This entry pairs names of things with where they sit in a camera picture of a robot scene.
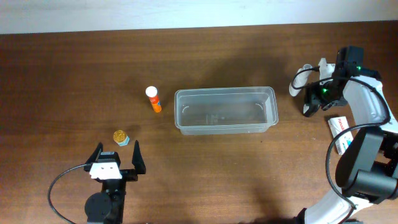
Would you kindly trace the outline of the white Panadol box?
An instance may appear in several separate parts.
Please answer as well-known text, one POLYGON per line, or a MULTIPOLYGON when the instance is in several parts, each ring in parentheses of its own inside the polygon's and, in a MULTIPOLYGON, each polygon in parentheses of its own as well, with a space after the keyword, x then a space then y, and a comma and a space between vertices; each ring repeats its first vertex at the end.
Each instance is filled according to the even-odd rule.
MULTIPOLYGON (((328 125, 334 138, 349 128, 348 121, 345 116, 330 118, 328 120, 328 125)), ((351 132, 344 133, 344 135, 342 135, 342 137, 340 137, 335 143, 338 154, 343 155, 352 141, 353 135, 351 132)))

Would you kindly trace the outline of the white spray bottle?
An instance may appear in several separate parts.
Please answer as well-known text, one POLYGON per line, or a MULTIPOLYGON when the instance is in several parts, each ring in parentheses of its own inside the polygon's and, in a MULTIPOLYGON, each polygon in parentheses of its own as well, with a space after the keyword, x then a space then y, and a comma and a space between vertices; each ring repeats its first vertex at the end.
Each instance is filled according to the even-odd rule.
POLYGON ((308 76, 312 73, 310 64, 305 64, 302 68, 298 69, 294 79, 289 85, 289 93, 295 97, 300 92, 299 87, 305 86, 308 80, 308 76))

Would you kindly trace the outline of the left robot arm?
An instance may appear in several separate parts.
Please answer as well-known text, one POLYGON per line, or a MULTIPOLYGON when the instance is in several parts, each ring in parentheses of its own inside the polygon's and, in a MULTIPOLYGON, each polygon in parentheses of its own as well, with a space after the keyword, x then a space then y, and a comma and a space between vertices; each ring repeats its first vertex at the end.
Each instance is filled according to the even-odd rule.
POLYGON ((91 195, 85 203, 88 223, 123 222, 126 184, 138 181, 139 175, 146 173, 146 165, 142 158, 139 142, 134 143, 132 169, 120 169, 121 160, 117 152, 104 152, 103 144, 99 143, 86 161, 84 171, 102 184, 102 189, 91 195))

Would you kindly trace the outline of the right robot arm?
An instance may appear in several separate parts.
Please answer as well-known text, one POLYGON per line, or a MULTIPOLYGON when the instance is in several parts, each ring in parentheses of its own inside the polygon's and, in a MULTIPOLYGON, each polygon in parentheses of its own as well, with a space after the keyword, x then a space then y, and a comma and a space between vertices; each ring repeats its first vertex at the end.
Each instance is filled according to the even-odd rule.
POLYGON ((303 115, 349 105, 355 125, 328 146, 325 172, 330 191, 303 208, 295 223, 352 223, 356 212, 397 199, 397 120, 382 92, 377 70, 363 67, 364 50, 339 49, 336 62, 300 68, 289 85, 291 96, 305 90, 303 115))

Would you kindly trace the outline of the gold lid small jar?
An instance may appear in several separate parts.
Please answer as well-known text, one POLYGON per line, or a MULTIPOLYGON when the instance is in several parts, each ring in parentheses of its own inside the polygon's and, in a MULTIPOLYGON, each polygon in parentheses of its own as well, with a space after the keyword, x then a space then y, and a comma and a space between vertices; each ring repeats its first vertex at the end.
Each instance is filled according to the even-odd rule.
POLYGON ((123 130, 117 130, 113 134, 113 140, 119 146, 126 146, 129 143, 129 136, 123 130))

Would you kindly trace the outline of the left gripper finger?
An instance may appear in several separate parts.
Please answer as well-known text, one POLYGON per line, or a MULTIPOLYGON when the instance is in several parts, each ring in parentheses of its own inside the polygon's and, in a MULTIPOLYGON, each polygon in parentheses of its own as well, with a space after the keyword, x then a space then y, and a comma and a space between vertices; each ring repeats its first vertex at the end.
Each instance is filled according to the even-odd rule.
POLYGON ((142 154, 141 154, 140 145, 139 145, 138 140, 136 140, 134 143, 132 164, 134 166, 134 170, 136 171, 136 174, 146 174, 146 165, 145 165, 145 162, 144 162, 142 154))
POLYGON ((94 163, 97 159, 98 156, 103 152, 103 144, 101 142, 98 143, 96 149, 94 152, 91 154, 91 156, 87 159, 86 164, 91 164, 94 163))

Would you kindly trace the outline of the black bottle white cap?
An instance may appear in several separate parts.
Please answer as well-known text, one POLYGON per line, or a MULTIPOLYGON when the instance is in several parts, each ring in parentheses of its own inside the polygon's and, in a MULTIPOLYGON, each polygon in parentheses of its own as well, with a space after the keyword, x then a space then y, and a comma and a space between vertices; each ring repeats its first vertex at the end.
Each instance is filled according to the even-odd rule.
POLYGON ((320 106, 319 105, 314 105, 314 104, 304 104, 303 106, 303 115, 305 117, 311 117, 313 116, 318 110, 320 106))

